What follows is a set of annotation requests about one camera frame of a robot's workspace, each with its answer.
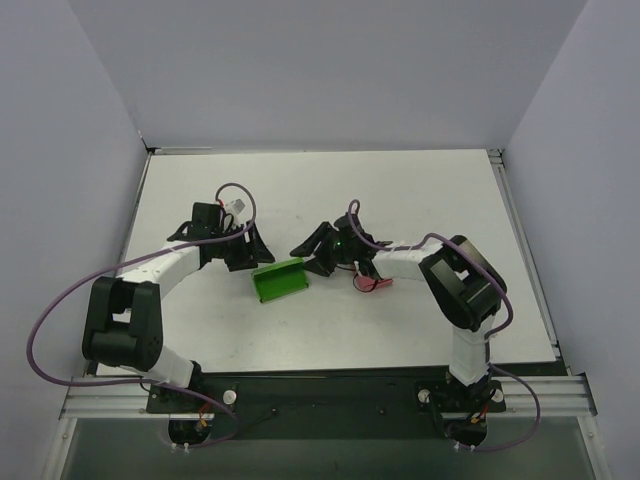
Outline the green paper box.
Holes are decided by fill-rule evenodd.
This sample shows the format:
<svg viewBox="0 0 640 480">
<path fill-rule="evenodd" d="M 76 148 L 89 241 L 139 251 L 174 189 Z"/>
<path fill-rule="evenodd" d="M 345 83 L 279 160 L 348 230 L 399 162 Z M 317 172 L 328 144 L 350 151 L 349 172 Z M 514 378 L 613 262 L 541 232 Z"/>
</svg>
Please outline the green paper box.
<svg viewBox="0 0 640 480">
<path fill-rule="evenodd" d="M 251 279 L 261 303 L 271 302 L 301 292 L 309 280 L 301 258 L 292 258 L 255 269 Z"/>
</svg>

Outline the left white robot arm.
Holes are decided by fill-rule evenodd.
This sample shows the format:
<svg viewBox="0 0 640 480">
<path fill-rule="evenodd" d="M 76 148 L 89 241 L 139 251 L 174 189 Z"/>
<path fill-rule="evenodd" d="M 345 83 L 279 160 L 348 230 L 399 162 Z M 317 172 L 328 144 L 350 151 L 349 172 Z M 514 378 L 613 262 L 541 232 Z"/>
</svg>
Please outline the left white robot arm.
<svg viewBox="0 0 640 480">
<path fill-rule="evenodd" d="M 85 359 L 169 384 L 169 398 L 179 409 L 199 408 L 205 387 L 192 378 L 196 363 L 164 345 L 162 300 L 213 260 L 231 272 L 275 261 L 257 226 L 241 220 L 245 208 L 240 199 L 196 202 L 191 218 L 166 239 L 162 255 L 118 277 L 96 279 L 82 340 Z"/>
</svg>

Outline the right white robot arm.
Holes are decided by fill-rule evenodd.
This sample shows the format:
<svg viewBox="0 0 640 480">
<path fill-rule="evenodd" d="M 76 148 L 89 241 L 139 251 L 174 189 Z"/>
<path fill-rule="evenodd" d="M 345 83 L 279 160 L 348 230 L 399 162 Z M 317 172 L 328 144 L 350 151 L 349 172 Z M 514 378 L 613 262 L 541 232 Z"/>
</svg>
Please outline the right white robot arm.
<svg viewBox="0 0 640 480">
<path fill-rule="evenodd" d="M 450 374 L 466 387 L 488 376 L 489 337 L 495 316 L 508 304 L 506 283 L 466 237 L 429 234 L 417 245 L 376 241 L 357 216 L 344 215 L 321 223 L 290 255 L 323 277 L 341 265 L 373 281 L 426 282 L 453 325 Z"/>
</svg>

